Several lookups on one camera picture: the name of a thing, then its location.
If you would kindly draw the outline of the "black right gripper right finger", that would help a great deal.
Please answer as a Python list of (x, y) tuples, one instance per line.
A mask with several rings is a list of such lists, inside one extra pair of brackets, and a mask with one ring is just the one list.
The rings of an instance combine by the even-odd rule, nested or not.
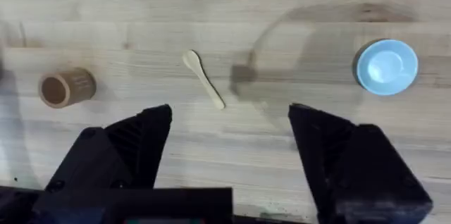
[(320, 223), (420, 223), (433, 209), (379, 126), (303, 104), (288, 118)]

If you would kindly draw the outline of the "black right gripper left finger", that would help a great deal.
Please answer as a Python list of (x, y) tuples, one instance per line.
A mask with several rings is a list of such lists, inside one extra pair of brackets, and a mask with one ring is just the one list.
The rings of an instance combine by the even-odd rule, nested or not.
[(45, 190), (153, 188), (171, 122), (172, 109), (164, 104), (85, 128)]

